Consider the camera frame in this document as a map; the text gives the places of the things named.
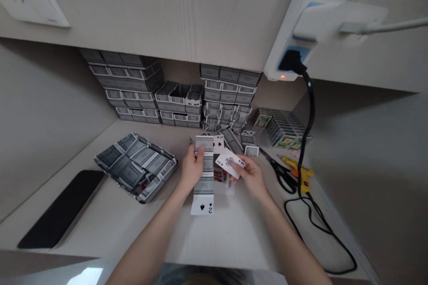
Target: white shelf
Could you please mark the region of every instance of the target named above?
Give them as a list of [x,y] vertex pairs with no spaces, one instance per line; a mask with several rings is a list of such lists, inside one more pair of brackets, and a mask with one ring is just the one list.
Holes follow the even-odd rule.
[[[0,225],[0,249],[17,250],[18,242],[75,175],[84,169],[98,169],[93,157],[132,131],[172,152],[179,161],[177,172],[155,201],[145,205],[135,201],[112,179],[108,179],[66,241],[59,248],[48,251],[86,257],[110,257],[124,253],[177,184],[189,136],[194,140],[195,135],[202,130],[117,120]],[[278,151],[285,153],[284,150],[268,150],[272,156]],[[281,208],[284,200],[296,197],[279,187],[273,169],[262,155],[256,161],[261,165],[267,187]],[[311,193],[315,199],[319,197],[316,190],[312,189]],[[243,182],[237,184],[236,195],[215,196],[215,214],[212,216],[191,216],[191,203],[192,195],[180,213],[166,262],[278,271],[275,253],[258,205],[249,196]],[[330,211],[323,211],[326,219],[332,222]],[[334,239],[310,225],[304,204],[296,202],[290,206],[290,212],[308,247],[323,266],[338,270],[349,267],[349,258]],[[331,223],[333,228],[341,224],[343,222]],[[362,268],[345,277],[368,279]]]

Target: plug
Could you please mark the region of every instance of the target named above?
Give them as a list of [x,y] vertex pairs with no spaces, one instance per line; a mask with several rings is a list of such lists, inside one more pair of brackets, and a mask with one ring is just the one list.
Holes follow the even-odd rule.
[[278,69],[283,71],[291,70],[301,76],[303,72],[306,71],[307,67],[302,64],[300,52],[297,50],[288,50],[284,58],[282,58]]

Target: hand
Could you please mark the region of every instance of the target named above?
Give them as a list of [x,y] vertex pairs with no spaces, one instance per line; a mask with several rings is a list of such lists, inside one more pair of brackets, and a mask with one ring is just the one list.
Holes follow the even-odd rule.
[[[244,179],[245,184],[247,185],[250,193],[257,199],[261,199],[269,195],[268,189],[264,183],[263,173],[260,166],[252,160],[250,157],[244,155],[237,155],[242,159],[247,166],[245,168],[240,167],[236,163],[232,163],[233,169],[235,169],[238,174]],[[230,178],[233,184],[237,183],[237,179],[233,176]]]
[[183,168],[181,170],[181,178],[178,187],[185,190],[188,194],[192,191],[192,188],[195,187],[199,179],[201,179],[204,167],[204,151],[205,146],[200,146],[198,157],[195,158],[195,144],[191,144],[183,159]]

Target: cable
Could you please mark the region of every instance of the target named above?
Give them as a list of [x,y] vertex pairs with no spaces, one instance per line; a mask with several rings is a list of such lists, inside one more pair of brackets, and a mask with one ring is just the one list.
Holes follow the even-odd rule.
[[385,33],[391,31],[407,30],[428,26],[428,18],[398,22],[395,24],[384,24],[370,26],[359,22],[345,22],[340,28],[342,33],[353,33],[357,35],[371,35],[373,33]]
[[[297,183],[297,192],[299,195],[299,198],[295,198],[295,199],[290,199],[287,200],[286,202],[284,202],[284,210],[285,213],[287,214],[288,218],[290,219],[294,229],[296,230],[297,234],[299,235],[300,239],[305,242],[303,240],[302,235],[299,232],[299,229],[297,228],[296,224],[294,223],[293,219],[291,218],[288,210],[287,210],[287,204],[293,201],[298,201],[301,200],[306,206],[308,206],[309,208],[309,220],[311,222],[311,224],[313,226],[315,226],[316,228],[318,228],[319,230],[325,232],[326,234],[331,235],[335,240],[337,240],[337,242],[340,244],[340,246],[347,252],[347,254],[349,255],[349,257],[352,260],[352,264],[353,266],[349,269],[343,270],[343,271],[339,271],[339,272],[335,272],[335,271],[330,271],[328,269],[324,269],[327,273],[332,274],[332,275],[343,275],[349,272],[353,272],[357,269],[358,265],[357,265],[357,261],[355,260],[354,256],[352,255],[352,253],[349,251],[349,249],[345,246],[345,244],[342,243],[342,241],[336,236],[336,234],[333,232],[332,228],[330,227],[330,225],[328,224],[327,220],[325,219],[320,207],[318,206],[318,204],[315,202],[315,200],[313,200],[312,196],[309,193],[306,193],[307,197],[303,197],[301,190],[300,190],[300,186],[301,186],[301,177],[302,177],[302,163],[303,163],[303,157],[305,155],[305,148],[306,148],[306,139],[308,137],[308,134],[312,128],[313,122],[315,120],[315,95],[313,92],[313,86],[312,86],[312,82],[311,82],[311,78],[309,77],[309,75],[306,72],[306,66],[304,64],[301,63],[300,60],[300,53],[298,51],[294,51],[294,50],[289,50],[286,52],[282,62],[281,62],[281,66],[284,68],[289,68],[289,69],[283,69],[283,70],[292,70],[295,73],[303,76],[303,79],[305,80],[306,83],[306,88],[308,90],[308,95],[309,95],[309,120],[308,120],[308,124],[306,126],[305,132],[303,133],[303,137],[302,137],[302,146],[300,149],[300,157],[299,157],[299,163],[297,165],[297,173],[298,173],[298,183]],[[309,201],[313,207],[315,208],[315,211],[317,212],[317,214],[319,215],[319,217],[321,218],[322,223],[324,224],[325,228],[322,226],[319,226],[318,224],[316,224],[313,220],[312,220],[312,207],[309,203],[307,203],[306,201]]]

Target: yellow glue gun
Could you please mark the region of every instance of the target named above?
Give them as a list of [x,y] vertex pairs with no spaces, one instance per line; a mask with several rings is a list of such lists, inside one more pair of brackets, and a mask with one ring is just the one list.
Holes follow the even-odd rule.
[[[279,158],[282,159],[282,161],[284,162],[284,164],[286,164],[287,166],[290,166],[291,168],[293,168],[294,170],[292,172],[290,172],[293,176],[295,177],[299,177],[299,173],[297,172],[297,165],[298,162],[296,160],[290,159],[288,157],[285,156],[281,156],[281,155],[277,155]],[[302,194],[306,194],[307,192],[309,192],[309,181],[308,181],[308,177],[312,177],[315,175],[315,172],[310,169],[307,168],[306,166],[302,165],[302,179],[301,179],[301,185],[300,185],[300,191]]]

